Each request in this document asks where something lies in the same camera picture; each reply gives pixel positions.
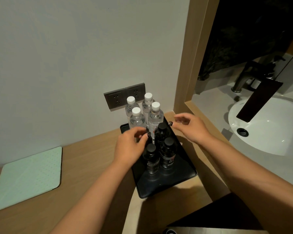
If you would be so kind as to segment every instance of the oval sink basin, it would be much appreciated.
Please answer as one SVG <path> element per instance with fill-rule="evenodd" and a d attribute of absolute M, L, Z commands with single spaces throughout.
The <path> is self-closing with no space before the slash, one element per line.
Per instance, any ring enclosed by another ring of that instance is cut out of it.
<path fill-rule="evenodd" d="M 293 99 L 272 97 L 249 123 L 236 117 L 247 100 L 237 102 L 229 111 L 234 133 L 264 152 L 293 156 Z"/>

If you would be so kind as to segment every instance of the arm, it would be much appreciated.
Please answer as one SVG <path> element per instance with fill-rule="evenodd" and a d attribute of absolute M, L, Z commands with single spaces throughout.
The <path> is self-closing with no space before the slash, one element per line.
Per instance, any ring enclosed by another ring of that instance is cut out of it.
<path fill-rule="evenodd" d="M 212 136 L 200 118 L 183 113 L 175 119 L 172 127 L 211 155 L 228 187 L 269 233 L 293 233 L 293 185 Z"/>
<path fill-rule="evenodd" d="M 145 128 L 134 127 L 118 137 L 114 160 L 78 203 L 55 226 L 51 234 L 97 234 L 116 190 L 143 152 L 147 141 Z M 135 137 L 141 137 L 136 143 Z"/>

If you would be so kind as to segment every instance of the perforated pattern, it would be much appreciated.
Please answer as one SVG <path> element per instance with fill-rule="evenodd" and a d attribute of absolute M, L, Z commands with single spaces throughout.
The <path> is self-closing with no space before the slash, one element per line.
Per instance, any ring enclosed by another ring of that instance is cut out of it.
<path fill-rule="evenodd" d="M 62 147 L 8 163 L 0 174 L 0 209 L 59 186 Z"/>

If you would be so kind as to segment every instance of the black tray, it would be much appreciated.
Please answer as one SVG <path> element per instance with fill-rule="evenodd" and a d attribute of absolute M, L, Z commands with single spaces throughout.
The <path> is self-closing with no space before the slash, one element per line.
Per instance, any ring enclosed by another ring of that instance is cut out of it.
<path fill-rule="evenodd" d="M 145 161 L 143 157 L 140 156 L 138 161 L 132 166 L 132 170 L 138 195 L 141 199 L 152 196 L 197 175 L 193 163 L 165 118 L 164 122 L 171 131 L 171 137 L 177 142 L 177 154 L 171 168 L 167 169 L 160 166 L 155 174 L 149 174 L 146 171 Z M 121 133 L 129 130 L 128 123 L 121 125 L 120 129 Z"/>

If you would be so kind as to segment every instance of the wall socket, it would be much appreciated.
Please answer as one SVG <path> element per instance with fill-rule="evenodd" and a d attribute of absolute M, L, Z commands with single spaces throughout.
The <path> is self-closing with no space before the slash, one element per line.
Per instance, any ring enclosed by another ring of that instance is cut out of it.
<path fill-rule="evenodd" d="M 136 102 L 144 100 L 146 87 L 144 83 L 129 86 L 119 90 L 104 93 L 105 100 L 109 109 L 114 109 L 127 104 L 127 98 L 133 96 Z"/>

